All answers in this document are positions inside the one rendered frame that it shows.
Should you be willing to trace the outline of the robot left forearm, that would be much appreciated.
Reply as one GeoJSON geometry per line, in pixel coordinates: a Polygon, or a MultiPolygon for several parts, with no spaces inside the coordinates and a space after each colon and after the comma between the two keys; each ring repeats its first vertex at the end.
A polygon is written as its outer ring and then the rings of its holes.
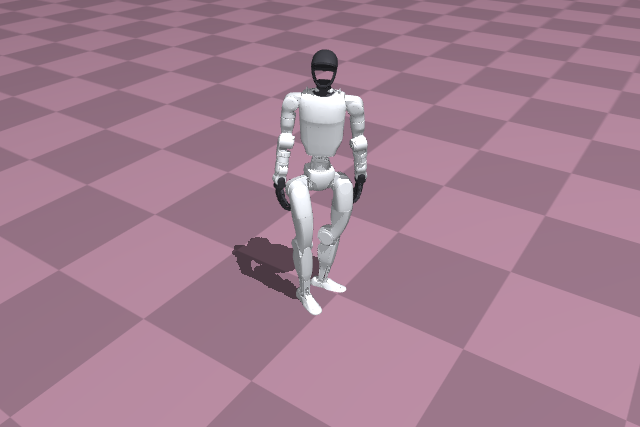
{"type": "MultiPolygon", "coordinates": [[[[367,143],[367,147],[368,147],[367,139],[366,139],[366,143],[367,143]]],[[[360,174],[364,174],[365,175],[365,179],[366,179],[367,178],[367,172],[366,172],[366,169],[367,169],[367,159],[366,159],[366,157],[367,157],[367,149],[366,150],[362,150],[362,151],[357,151],[357,152],[353,151],[353,157],[354,157],[355,178],[357,179],[360,174]]]]}

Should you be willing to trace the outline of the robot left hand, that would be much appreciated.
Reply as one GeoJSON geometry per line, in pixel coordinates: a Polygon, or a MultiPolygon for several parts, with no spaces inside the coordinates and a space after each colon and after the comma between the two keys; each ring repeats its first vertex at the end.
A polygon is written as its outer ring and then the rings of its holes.
{"type": "Polygon", "coordinates": [[[358,199],[360,198],[361,192],[362,192],[362,188],[363,188],[363,183],[365,183],[366,179],[365,179],[365,175],[364,174],[360,174],[358,176],[358,178],[355,178],[355,187],[353,189],[353,203],[357,202],[358,199]]]}

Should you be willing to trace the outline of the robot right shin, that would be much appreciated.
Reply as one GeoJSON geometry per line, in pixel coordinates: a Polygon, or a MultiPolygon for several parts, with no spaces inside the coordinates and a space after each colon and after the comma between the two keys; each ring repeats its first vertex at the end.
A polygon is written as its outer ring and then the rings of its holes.
{"type": "Polygon", "coordinates": [[[310,295],[310,278],[313,271],[313,256],[310,247],[305,248],[304,252],[301,252],[297,244],[297,238],[292,240],[293,247],[293,261],[295,270],[299,277],[300,291],[305,296],[306,293],[310,295]]]}

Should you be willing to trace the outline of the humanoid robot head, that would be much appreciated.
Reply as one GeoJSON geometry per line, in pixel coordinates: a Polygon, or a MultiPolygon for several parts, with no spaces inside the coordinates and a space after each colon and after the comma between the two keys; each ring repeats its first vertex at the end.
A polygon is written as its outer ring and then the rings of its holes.
{"type": "MultiPolygon", "coordinates": [[[[312,59],[312,63],[311,63],[311,71],[312,71],[312,77],[313,80],[315,82],[315,84],[317,85],[317,89],[319,89],[318,92],[315,92],[313,90],[313,93],[317,96],[320,97],[328,97],[333,95],[335,92],[327,92],[329,89],[331,89],[331,85],[335,79],[336,73],[337,73],[337,67],[338,67],[338,59],[337,56],[335,55],[334,52],[330,51],[330,50],[319,50],[318,52],[316,52],[313,56],[312,59]],[[326,79],[316,79],[315,76],[315,71],[317,70],[321,70],[321,71],[332,71],[333,72],[333,77],[331,80],[326,80],[326,79]]],[[[314,89],[314,88],[313,88],[314,89]]],[[[333,88],[332,88],[333,89],[333,88]]],[[[312,89],[311,89],[312,90],[312,89]]],[[[333,89],[335,90],[335,89],[333,89]]],[[[335,90],[337,91],[337,90],[335,90]]],[[[338,92],[338,91],[337,91],[338,92]]]]}

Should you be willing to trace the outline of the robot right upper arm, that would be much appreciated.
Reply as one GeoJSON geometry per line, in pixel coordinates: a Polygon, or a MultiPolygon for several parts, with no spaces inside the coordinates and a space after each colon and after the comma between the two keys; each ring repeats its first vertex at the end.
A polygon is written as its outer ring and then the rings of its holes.
{"type": "Polygon", "coordinates": [[[283,100],[280,121],[281,139],[279,148],[293,148],[295,136],[292,135],[292,131],[296,118],[296,113],[294,111],[299,108],[301,96],[302,92],[291,92],[288,93],[283,100]]]}

